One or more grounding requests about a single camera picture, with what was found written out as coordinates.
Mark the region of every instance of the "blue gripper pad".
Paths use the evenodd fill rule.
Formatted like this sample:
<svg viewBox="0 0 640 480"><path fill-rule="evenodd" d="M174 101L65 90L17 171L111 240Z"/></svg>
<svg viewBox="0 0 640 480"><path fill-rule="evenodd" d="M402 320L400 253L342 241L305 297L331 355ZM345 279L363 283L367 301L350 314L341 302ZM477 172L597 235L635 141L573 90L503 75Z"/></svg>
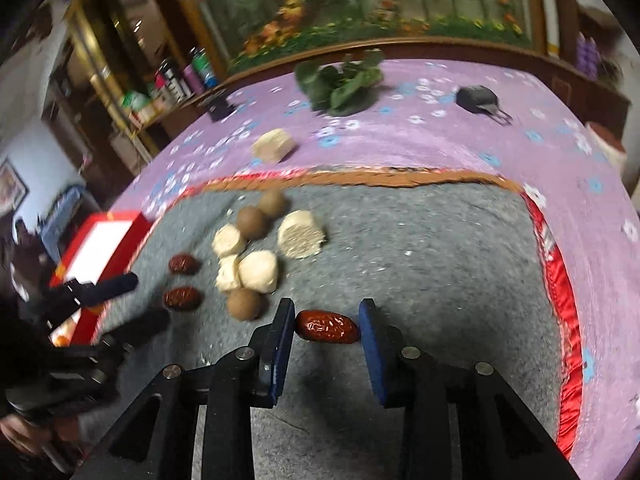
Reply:
<svg viewBox="0 0 640 480"><path fill-rule="evenodd" d="M369 370L369 381L373 389L374 395L378 398L380 405L386 403L386 388L384 382L385 365L383 363L382 354L376 340L375 320L377 307L373 300L362 300L358 308L358 325L360 327L360 338L362 340L362 348L364 349L364 357L367 361L367 369Z"/></svg>
<svg viewBox="0 0 640 480"><path fill-rule="evenodd" d="M274 317L274 321L279 316L282 316L282 332L278 340L275 354L271 361L271 388L269 394L273 405L278 402L278 398L282 395L284 389L284 381L287 377L287 366L289 365L289 355L291 354L291 343L293 341L293 328L296 322L295 306L293 301L288 298L284 298L280 301L280 306Z"/></svg>

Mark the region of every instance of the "floral tablecloth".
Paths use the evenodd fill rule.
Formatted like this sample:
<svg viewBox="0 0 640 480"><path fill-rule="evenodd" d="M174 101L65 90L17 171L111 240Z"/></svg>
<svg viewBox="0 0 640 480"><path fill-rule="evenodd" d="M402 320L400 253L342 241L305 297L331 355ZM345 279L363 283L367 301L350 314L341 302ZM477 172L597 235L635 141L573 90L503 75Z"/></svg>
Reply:
<svg viewBox="0 0 640 480"><path fill-rule="evenodd" d="M235 113L195 121L114 209L156 218L215 178L332 165L467 169L522 183L561 250L577 305L584 370L571 462L583 479L615 478L640 438L640 226L618 174L530 74L446 60L388 60L382 69L377 104L348 118L311 112L292 74L235 92ZM459 87L477 84L498 95L512 125L455 104ZM274 128L299 144L277 165L251 154Z"/></svg>

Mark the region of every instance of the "round brown fruit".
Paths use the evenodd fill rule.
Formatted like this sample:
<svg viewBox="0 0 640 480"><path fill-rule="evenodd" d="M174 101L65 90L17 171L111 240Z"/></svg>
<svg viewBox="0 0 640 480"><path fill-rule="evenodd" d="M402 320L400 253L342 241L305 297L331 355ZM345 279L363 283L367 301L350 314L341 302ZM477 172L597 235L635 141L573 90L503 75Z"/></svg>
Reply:
<svg viewBox="0 0 640 480"><path fill-rule="evenodd" d="M240 321L257 318L264 307L264 297L250 288L235 288L226 299L226 309L231 317Z"/></svg>
<svg viewBox="0 0 640 480"><path fill-rule="evenodd" d="M258 202L260 209L269 218L280 218L289 209L289 200L279 189L265 191Z"/></svg>
<svg viewBox="0 0 640 480"><path fill-rule="evenodd" d="M174 310L193 310L202 303L202 294L192 286L179 286L165 293L164 305Z"/></svg>
<svg viewBox="0 0 640 480"><path fill-rule="evenodd" d="M257 207L248 205L238 211L236 227L245 240L259 240L267 235L271 222Z"/></svg>
<svg viewBox="0 0 640 480"><path fill-rule="evenodd" d="M169 260L169 270L174 274L195 274L200 262L190 254L176 254Z"/></svg>

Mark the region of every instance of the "white food piece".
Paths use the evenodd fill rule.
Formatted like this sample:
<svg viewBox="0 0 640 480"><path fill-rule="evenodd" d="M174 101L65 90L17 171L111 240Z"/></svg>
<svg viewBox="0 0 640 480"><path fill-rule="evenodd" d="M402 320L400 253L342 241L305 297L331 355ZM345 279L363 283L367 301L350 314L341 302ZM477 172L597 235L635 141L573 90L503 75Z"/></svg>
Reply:
<svg viewBox="0 0 640 480"><path fill-rule="evenodd" d="M240 254L246 247L246 240L242 238L240 231L233 224L222 226L213 237L211 248L219 258Z"/></svg>
<svg viewBox="0 0 640 480"><path fill-rule="evenodd" d="M255 251L240 262L240 280L246 288L269 294L278 286L278 260L271 251Z"/></svg>
<svg viewBox="0 0 640 480"><path fill-rule="evenodd" d="M278 229L278 247L289 258L318 254L324 233L310 211L294 211L282 220Z"/></svg>
<svg viewBox="0 0 640 480"><path fill-rule="evenodd" d="M216 287L223 294L228 294L235 288L242 286L238 271L240 258L237 254L225 256L220 260L220 269L216 277Z"/></svg>
<svg viewBox="0 0 640 480"><path fill-rule="evenodd" d="M283 129L260 136L252 146L254 156L265 162L280 162L296 147L296 141Z"/></svg>

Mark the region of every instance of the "green grass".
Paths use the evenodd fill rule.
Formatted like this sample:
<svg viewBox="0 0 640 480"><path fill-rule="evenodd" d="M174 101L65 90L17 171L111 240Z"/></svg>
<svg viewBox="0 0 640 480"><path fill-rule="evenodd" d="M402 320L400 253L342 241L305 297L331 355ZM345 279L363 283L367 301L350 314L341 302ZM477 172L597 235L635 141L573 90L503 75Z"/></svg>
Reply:
<svg viewBox="0 0 640 480"><path fill-rule="evenodd" d="M401 27L405 26L411 26L414 32L400 32ZM240 54L232 61L230 72L243 72L263 63L313 48L375 38L448 36L510 44L523 48L531 47L529 38L524 34L518 35L510 28L500 30L491 23L476 25L471 20L463 18L441 18L432 23L428 30L422 30L421 26L422 24L419 22L399 23L383 20L364 22L346 19L321 27L309 27L301 30L299 35L295 38L289 38L281 45L263 46L253 56Z"/></svg>

